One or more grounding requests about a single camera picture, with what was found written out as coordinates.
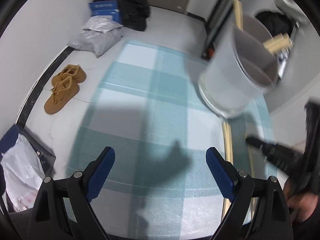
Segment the white puffy shoulder bag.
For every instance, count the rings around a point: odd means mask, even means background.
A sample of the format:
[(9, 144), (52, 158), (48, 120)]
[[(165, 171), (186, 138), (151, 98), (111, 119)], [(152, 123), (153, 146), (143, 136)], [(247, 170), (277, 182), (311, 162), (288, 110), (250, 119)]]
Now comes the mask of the white puffy shoulder bag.
[(274, 0), (276, 7), (289, 18), (300, 24), (308, 24), (309, 19), (294, 0)]

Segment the person's right hand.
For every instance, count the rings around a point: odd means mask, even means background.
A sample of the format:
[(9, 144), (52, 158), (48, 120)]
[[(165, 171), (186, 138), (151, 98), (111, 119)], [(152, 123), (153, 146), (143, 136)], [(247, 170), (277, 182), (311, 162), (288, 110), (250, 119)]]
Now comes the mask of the person's right hand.
[(310, 192), (298, 195), (293, 195), (291, 192), (292, 183), (288, 178), (283, 188), (283, 193), (287, 201), (287, 205), (296, 212), (294, 220), (300, 223), (304, 222), (308, 218), (310, 218), (315, 211), (318, 204), (319, 196)]

